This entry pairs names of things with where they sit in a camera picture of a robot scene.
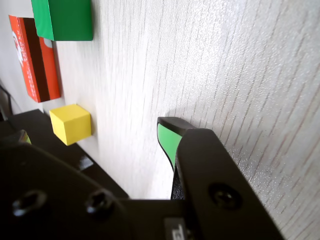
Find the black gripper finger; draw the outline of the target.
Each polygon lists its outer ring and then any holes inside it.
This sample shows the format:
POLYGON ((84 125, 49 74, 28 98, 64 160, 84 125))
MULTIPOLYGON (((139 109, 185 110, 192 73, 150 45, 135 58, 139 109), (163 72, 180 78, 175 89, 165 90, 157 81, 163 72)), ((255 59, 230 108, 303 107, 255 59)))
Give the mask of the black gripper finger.
POLYGON ((186 201, 197 240, 281 240, 280 230, 213 130, 157 119, 173 169, 171 198, 186 201))
POLYGON ((113 194, 44 150, 23 132, 0 140, 3 240, 128 240, 113 194))

